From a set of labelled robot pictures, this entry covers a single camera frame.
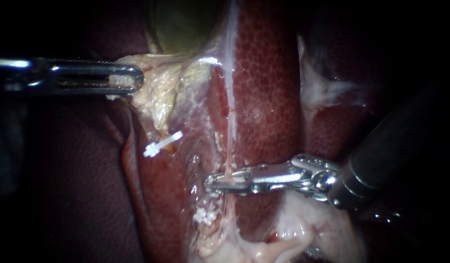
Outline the left arm instrument jaw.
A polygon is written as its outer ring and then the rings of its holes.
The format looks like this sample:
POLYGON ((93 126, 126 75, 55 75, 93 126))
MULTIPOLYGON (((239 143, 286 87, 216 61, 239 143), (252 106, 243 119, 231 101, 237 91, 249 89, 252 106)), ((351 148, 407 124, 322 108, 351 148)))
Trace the left arm instrument jaw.
POLYGON ((144 82, 134 65, 111 62, 56 61, 46 74, 48 95, 129 95, 144 82))

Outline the left arm instrument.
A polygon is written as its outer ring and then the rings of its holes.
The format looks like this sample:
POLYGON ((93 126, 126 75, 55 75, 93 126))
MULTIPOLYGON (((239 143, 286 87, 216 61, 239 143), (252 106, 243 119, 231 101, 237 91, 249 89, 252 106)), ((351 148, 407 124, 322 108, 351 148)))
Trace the left arm instrument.
POLYGON ((50 60, 0 57, 0 94, 51 94, 50 60))

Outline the right arm instrument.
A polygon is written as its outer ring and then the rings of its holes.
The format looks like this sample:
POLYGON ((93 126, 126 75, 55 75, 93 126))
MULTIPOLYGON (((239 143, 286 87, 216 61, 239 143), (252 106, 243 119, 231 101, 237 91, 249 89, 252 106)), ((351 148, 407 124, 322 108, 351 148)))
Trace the right arm instrument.
POLYGON ((327 202, 327 194, 336 181, 339 165, 306 153, 295 155, 290 162, 302 171, 302 177, 289 184, 290 189, 316 201, 327 202))

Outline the right arm instrument jaw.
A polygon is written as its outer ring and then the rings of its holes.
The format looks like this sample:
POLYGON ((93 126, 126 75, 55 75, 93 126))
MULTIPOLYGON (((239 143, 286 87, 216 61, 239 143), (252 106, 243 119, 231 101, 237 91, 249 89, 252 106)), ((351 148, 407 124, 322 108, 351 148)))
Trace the right arm instrument jaw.
POLYGON ((264 194, 276 190, 286 189, 292 181, 234 181, 225 180, 223 175, 211 175, 204 180, 204 188, 207 192, 218 194, 264 194))
POLYGON ((292 181, 295 169, 290 163, 260 164, 237 170, 231 176, 234 181, 292 181))

